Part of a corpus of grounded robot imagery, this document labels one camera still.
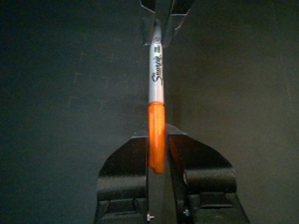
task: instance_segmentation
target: black background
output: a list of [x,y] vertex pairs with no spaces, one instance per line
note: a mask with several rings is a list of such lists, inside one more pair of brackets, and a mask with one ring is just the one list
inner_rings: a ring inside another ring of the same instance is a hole
[[[2,1],[0,25],[0,223],[92,223],[145,126],[137,1]],[[252,224],[299,223],[297,40],[296,1],[204,0],[164,49],[167,122],[232,163]]]

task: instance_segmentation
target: sharpie logo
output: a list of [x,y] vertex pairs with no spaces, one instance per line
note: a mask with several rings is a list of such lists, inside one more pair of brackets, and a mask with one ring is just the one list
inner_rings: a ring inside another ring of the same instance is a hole
[[152,73],[152,81],[160,81],[161,85],[164,84],[164,77],[163,77],[163,56],[153,57],[153,66],[155,66],[155,73]]

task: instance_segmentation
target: black clamp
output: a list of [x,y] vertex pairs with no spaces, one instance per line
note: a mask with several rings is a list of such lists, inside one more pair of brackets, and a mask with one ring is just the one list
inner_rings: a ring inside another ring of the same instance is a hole
[[[167,134],[176,223],[249,223],[229,161],[171,125]],[[141,133],[109,156],[99,172],[95,224],[151,221],[147,176],[147,134]]]

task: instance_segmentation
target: black mechanical part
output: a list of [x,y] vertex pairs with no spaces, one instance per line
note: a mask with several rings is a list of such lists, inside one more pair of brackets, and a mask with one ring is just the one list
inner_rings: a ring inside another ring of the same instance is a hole
[[169,16],[165,25],[165,31],[163,34],[163,47],[169,46],[173,36],[183,26],[183,20],[185,19],[192,3],[195,0],[172,0],[172,6],[169,10]]
[[99,172],[93,223],[147,223],[147,204],[147,137],[135,137]]
[[185,135],[169,135],[177,223],[245,224],[229,161]]
[[139,0],[143,44],[151,45],[155,28],[155,0]]

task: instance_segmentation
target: sharpie marker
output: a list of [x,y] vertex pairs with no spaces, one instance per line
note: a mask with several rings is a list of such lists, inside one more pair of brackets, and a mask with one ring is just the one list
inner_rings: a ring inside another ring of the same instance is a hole
[[148,164],[153,172],[164,172],[165,127],[164,127],[164,64],[161,26],[155,20],[153,39],[149,48],[149,99],[148,99]]

